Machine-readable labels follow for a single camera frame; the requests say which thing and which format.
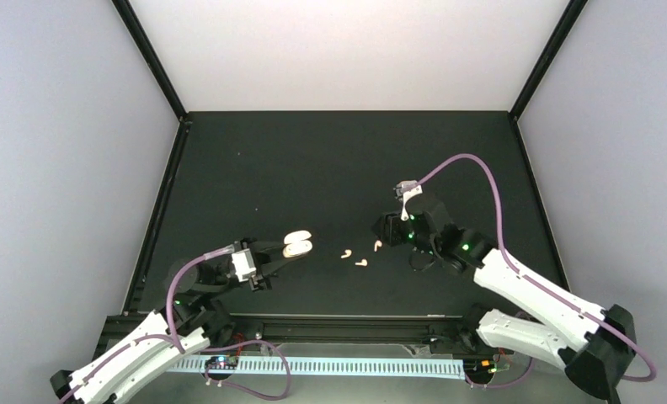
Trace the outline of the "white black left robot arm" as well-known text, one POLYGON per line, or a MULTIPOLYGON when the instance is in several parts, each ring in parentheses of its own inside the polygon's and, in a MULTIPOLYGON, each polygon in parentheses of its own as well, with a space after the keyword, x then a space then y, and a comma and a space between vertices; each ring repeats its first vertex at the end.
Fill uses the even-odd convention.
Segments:
POLYGON ((261 338, 237 333, 220 296, 243 285, 267 290, 287 264, 312 250, 308 231, 281 242, 242 239, 205 252, 172 274, 163 308, 149 311, 139 324, 90 364, 59 370, 51 387, 60 403, 127 403, 160 375, 191 355, 207 354, 202 372, 236 369, 243 348, 273 348, 261 338))

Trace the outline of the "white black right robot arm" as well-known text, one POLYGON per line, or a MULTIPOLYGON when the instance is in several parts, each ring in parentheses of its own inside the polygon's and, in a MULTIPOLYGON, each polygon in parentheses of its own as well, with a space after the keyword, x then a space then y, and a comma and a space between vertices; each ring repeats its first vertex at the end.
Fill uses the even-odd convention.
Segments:
POLYGON ((616 388, 636 354, 634 318, 626 308, 609 308, 572 295, 536 273, 490 237, 455 224, 435 197, 414 196, 399 212, 381 215, 372 227, 384 245, 408 244, 458 274, 512 302, 530 319, 478 306, 475 319, 456 329, 469 353, 484 346, 506 348, 562 370, 586 394, 616 398, 616 388))

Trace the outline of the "beige earbud charging case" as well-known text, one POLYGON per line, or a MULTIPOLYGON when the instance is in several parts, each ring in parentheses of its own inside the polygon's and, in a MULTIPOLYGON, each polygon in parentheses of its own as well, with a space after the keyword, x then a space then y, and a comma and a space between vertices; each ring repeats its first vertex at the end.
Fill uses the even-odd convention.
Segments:
POLYGON ((295 258, 308 254, 312 250, 311 232, 293 231, 284 237, 282 254, 285 258, 295 258))

